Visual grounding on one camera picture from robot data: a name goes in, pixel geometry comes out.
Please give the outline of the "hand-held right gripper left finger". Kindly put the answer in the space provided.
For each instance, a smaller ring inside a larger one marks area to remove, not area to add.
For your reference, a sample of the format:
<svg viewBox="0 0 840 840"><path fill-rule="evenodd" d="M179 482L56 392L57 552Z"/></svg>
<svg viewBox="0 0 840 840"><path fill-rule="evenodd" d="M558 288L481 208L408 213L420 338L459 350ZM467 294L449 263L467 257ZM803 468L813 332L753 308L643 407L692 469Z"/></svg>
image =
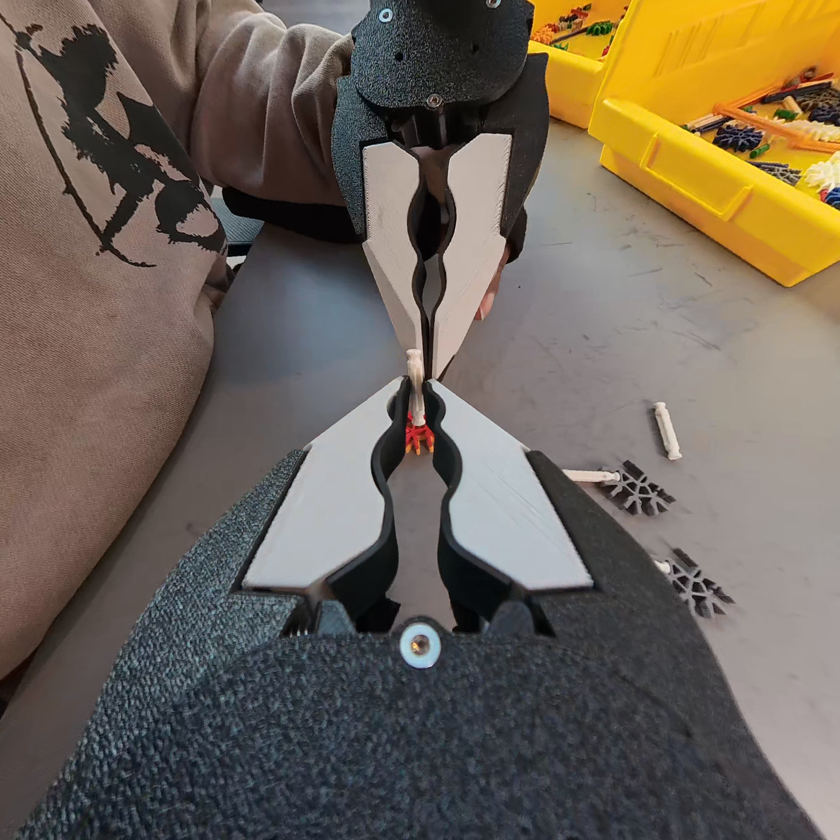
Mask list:
<svg viewBox="0 0 840 840"><path fill-rule="evenodd" d="M398 568L387 480L405 454L410 395L397 377L305 447L248 559L245 592L336 601L354 623L385 598Z"/></svg>

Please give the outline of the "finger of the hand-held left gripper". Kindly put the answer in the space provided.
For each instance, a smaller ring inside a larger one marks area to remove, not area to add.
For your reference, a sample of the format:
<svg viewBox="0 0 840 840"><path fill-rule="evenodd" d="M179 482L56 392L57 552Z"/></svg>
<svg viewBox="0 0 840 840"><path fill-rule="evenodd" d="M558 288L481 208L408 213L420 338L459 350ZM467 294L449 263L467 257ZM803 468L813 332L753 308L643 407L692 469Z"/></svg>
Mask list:
<svg viewBox="0 0 840 840"><path fill-rule="evenodd" d="M425 198L419 160L387 141L362 150L365 236L362 244L376 286L402 349L428 361L428 318L421 293L426 268L417 243Z"/></svg>
<svg viewBox="0 0 840 840"><path fill-rule="evenodd" d="M438 379L461 347L497 273L512 137L482 133L448 162L454 226L441 257L443 295L433 315L428 378Z"/></svg>

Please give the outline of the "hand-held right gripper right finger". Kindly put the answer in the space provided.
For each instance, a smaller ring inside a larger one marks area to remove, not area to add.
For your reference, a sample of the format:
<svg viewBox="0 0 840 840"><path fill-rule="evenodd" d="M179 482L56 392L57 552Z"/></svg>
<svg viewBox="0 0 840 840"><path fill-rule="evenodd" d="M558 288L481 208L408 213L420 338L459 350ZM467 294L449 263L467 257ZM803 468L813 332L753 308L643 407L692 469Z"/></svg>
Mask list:
<svg viewBox="0 0 840 840"><path fill-rule="evenodd" d="M506 603L534 625L534 599L590 593L595 581L565 527L539 452L438 381L423 386L435 436L433 465L445 484L437 567L457 624L481 632Z"/></svg>

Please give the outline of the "grey half-round connector piece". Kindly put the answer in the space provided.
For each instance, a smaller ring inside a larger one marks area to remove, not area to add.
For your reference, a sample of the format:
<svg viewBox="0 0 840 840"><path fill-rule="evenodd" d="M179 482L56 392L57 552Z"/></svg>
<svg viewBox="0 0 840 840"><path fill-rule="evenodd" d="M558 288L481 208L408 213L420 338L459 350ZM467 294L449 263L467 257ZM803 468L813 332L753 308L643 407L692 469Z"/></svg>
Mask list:
<svg viewBox="0 0 840 840"><path fill-rule="evenodd" d="M633 516L644 514L655 517L668 512L676 503L675 497L653 482L646 471L629 459L601 482L601 488L619 507Z"/></svg>

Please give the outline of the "yellow plastic bin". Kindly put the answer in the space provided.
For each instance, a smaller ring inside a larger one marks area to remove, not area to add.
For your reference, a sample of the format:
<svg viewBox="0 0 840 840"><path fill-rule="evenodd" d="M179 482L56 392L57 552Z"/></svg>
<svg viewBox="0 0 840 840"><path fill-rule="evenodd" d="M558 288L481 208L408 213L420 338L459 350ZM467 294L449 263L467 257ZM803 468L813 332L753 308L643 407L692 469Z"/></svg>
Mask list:
<svg viewBox="0 0 840 840"><path fill-rule="evenodd" d="M838 73L838 32L838 1L632 2L591 116L602 165L784 287L837 264L838 209L681 125Z"/></svg>
<svg viewBox="0 0 840 840"><path fill-rule="evenodd" d="M529 41L530 54L547 57L545 84L553 118L579 128L588 127L613 42L606 58L598 61Z"/></svg>

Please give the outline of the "pile of colourful building pieces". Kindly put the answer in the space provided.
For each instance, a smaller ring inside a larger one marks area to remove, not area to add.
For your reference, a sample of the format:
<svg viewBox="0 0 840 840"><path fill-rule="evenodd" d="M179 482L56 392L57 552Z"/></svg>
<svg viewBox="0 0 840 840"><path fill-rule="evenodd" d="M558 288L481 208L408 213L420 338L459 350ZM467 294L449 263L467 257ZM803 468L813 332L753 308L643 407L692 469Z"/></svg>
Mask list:
<svg viewBox="0 0 840 840"><path fill-rule="evenodd" d="M839 208L838 73L810 66L779 86L684 122L681 129Z"/></svg>
<svg viewBox="0 0 840 840"><path fill-rule="evenodd" d="M630 1L532 1L534 44L603 61Z"/></svg>

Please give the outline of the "grey desk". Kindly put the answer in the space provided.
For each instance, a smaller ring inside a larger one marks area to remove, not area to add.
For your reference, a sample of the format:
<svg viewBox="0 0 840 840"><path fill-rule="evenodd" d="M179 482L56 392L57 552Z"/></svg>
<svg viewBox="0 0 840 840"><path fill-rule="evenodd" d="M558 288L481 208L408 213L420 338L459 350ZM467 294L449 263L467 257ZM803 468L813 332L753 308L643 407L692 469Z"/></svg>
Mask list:
<svg viewBox="0 0 840 840"><path fill-rule="evenodd" d="M630 459L676 498L650 518L591 495L734 599L700 626L780 777L838 838L838 268L782 288L601 168L600 149L552 124L524 249L444 382L558 466ZM401 358L359 248L263 231L217 315L182 440L2 718L2 838L72 753L177 561Z"/></svg>

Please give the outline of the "person's left hand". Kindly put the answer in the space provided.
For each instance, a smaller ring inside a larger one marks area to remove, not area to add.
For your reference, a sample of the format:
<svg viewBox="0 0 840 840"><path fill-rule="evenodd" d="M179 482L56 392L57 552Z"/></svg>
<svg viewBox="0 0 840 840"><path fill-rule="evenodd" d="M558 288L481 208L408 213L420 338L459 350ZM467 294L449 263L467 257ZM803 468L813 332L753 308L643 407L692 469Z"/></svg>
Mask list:
<svg viewBox="0 0 840 840"><path fill-rule="evenodd" d="M481 302L478 306L478 309L476 310L476 315L475 315L475 320L476 321L486 320L490 311L492 310L492 308L494 306L494 303L496 301L498 292L499 292L499 288L500 288L500 284L501 284L501 275L502 275L502 272L505 269L506 265L508 264L508 261L509 261L509 258L510 258L510 253L511 253L511 248L510 248L509 245L506 245L506 247L505 247L505 249L502 253L500 263L497 267L497 270L496 270L492 280L490 281L490 284L489 284L488 288L486 289L486 292L485 292L483 298L481 299Z"/></svg>

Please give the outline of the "person's brown clothing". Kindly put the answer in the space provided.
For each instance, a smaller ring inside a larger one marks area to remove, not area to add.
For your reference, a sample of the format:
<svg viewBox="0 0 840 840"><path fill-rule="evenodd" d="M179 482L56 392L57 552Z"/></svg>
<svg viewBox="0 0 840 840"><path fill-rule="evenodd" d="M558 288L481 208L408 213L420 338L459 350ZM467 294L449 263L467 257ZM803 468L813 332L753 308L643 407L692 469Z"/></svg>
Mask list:
<svg viewBox="0 0 840 840"><path fill-rule="evenodd" d="M230 283L188 146L198 42L256 2L2 2L2 678L182 434Z"/></svg>

